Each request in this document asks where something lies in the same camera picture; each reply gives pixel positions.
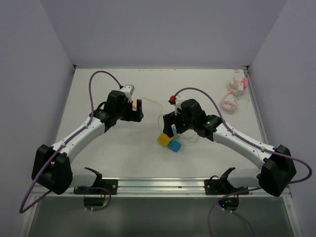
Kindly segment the black base bracket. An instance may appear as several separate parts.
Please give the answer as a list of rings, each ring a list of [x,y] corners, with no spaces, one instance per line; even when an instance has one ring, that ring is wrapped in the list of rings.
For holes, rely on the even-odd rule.
[[[75,195],[116,195],[118,184],[118,179],[103,178],[99,171],[85,167],[83,170],[73,174],[70,187],[74,188]]]
[[[222,174],[221,177],[213,175],[209,179],[204,180],[204,189],[206,195],[228,195],[231,193],[244,191],[242,195],[249,194],[248,187],[235,188],[228,181],[229,174],[235,170],[235,167],[231,167]]]

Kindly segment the right black base bracket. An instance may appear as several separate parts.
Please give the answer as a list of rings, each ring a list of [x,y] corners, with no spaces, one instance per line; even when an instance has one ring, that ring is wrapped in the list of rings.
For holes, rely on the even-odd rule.
[[[235,188],[228,181],[229,174],[235,170],[235,167],[231,167],[222,174],[221,177],[213,175],[209,179],[204,180],[204,189],[206,195],[228,195],[231,193],[244,191],[242,195],[249,194],[248,187]]]

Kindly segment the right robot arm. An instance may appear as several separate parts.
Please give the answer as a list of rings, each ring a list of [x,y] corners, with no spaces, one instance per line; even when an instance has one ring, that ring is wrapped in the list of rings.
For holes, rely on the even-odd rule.
[[[195,99],[171,96],[173,112],[163,115],[163,136],[172,139],[175,134],[193,130],[199,137],[224,145],[255,165],[255,168],[228,168],[220,177],[216,175],[204,181],[208,195],[227,195],[249,188],[262,188],[278,197],[296,174],[294,162],[288,159],[290,151],[280,145],[274,148],[261,143],[225,124],[216,115],[207,115]]]

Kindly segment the left black base bracket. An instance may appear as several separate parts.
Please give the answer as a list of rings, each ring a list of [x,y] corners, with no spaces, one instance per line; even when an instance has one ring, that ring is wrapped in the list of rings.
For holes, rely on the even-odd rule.
[[[116,195],[118,184],[118,179],[103,178],[99,171],[85,167],[83,170],[73,174],[70,187],[74,188],[75,195]]]

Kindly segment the pale yellow plug adapter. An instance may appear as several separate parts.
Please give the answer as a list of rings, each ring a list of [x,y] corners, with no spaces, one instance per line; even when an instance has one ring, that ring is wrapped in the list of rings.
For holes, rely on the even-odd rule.
[[[132,110],[137,111],[137,99],[132,102]]]

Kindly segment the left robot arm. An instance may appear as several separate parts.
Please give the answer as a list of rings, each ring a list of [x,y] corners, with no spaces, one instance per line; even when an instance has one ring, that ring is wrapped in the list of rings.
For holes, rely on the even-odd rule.
[[[107,101],[102,102],[81,127],[51,146],[41,145],[36,151],[32,180],[58,195],[70,187],[85,187],[92,194],[99,193],[104,187],[102,174],[88,167],[74,173],[71,164],[86,146],[118,120],[142,120],[142,101],[132,101],[133,91],[132,85],[111,91]]]

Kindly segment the blue plug adapter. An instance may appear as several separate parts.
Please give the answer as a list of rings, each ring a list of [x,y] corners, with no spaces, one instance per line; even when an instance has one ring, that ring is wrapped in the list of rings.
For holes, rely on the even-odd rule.
[[[177,140],[171,140],[170,143],[167,146],[171,151],[177,153],[180,151],[182,144],[178,142]]]

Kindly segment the light teal usb charger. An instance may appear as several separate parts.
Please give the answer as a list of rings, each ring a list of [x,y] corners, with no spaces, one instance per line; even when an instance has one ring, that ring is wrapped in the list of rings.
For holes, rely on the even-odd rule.
[[[174,134],[174,135],[176,135],[176,134],[177,134],[177,130],[176,130],[175,125],[172,125],[172,131],[173,131],[173,134]]]

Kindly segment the pink power socket cluster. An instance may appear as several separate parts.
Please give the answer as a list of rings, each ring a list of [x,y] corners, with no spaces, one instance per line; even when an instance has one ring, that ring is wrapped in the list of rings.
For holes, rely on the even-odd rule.
[[[227,89],[230,94],[235,97],[240,97],[244,94],[247,87],[249,85],[249,81],[247,77],[244,77],[242,80],[237,80],[235,77],[232,77]]]

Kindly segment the yellow cube power socket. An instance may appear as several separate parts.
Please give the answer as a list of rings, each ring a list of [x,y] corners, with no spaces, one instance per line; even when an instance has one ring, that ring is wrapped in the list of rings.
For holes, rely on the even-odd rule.
[[[164,133],[161,133],[157,139],[157,141],[163,146],[167,147],[169,143],[173,140],[173,137],[169,137]]]

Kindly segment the aluminium front rail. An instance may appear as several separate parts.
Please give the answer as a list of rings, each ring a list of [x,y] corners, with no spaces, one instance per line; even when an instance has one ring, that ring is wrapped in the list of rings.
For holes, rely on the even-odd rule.
[[[117,197],[221,197],[225,194],[218,194],[210,190],[206,183],[207,178],[103,178],[105,188]],[[264,190],[250,191],[248,197],[272,197]],[[31,194],[40,197],[48,190],[36,185]],[[87,194],[87,191],[78,191],[77,187],[68,188],[61,197],[74,197],[75,195],[96,197],[100,191],[93,191],[96,194]]]

